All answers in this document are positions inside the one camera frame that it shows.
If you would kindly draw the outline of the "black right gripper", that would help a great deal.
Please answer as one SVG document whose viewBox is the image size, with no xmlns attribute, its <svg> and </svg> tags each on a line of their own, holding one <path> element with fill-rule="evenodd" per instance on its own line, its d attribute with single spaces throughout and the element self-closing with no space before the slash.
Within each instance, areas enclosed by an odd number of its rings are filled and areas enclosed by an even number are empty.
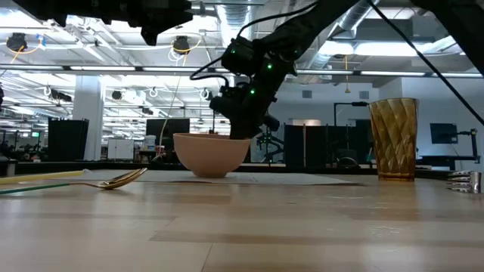
<svg viewBox="0 0 484 272">
<path fill-rule="evenodd" d="M 280 86 L 280 76 L 256 75 L 252 82 L 223 88 L 222 95 L 214 97 L 209 108 L 229 119 L 232 140 L 254 138 L 262 132 L 262 125 L 277 131 L 280 122 L 268 113 L 268 108 L 277 101 Z"/>
</svg>

